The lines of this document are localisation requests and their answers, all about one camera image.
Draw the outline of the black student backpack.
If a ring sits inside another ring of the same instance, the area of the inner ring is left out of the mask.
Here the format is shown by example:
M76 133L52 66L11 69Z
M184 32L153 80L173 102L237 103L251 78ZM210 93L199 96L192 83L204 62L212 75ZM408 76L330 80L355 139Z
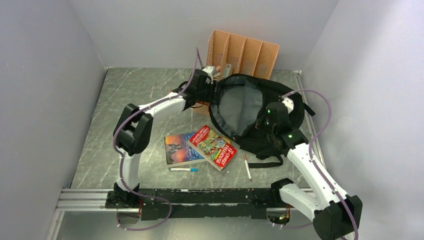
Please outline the black student backpack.
M273 168L283 165L289 147L272 146L269 136L258 125L267 113L267 105L280 102L292 88L268 79L236 73L216 84L208 111L214 127L233 140L240 149L259 160L276 157L277 162L249 163L251 169Z

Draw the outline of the red treehouse book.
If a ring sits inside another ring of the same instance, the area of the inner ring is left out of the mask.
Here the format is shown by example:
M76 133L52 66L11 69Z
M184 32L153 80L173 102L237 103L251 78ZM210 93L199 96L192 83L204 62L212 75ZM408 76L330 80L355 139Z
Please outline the red treehouse book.
M231 141L204 125L188 140L188 145L218 171L222 171L236 155Z

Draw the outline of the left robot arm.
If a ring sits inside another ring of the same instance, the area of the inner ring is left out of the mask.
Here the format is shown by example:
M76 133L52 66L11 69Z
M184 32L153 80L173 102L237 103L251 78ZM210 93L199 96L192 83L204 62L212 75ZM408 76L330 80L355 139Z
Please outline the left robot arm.
M195 69L188 81L166 96L144 105L130 103L124 107L112 141L120 155L119 177L113 191L124 207L132 208L138 203L140 157L150 142L153 121L183 112L198 101L211 102L217 84L213 80L216 71L214 66Z

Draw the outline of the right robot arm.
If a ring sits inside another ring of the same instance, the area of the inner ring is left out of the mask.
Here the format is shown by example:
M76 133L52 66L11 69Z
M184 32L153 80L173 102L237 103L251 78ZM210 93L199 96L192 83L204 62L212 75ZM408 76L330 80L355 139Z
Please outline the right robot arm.
M276 150L287 148L284 156L300 171L313 194L284 178L271 184L270 202L275 207L288 204L297 209L312 222L322 240L345 240L348 235L357 240L362 201L336 183L318 161L305 135L291 126L289 114L293 109L291 102L268 104L258 120L258 129L266 133Z

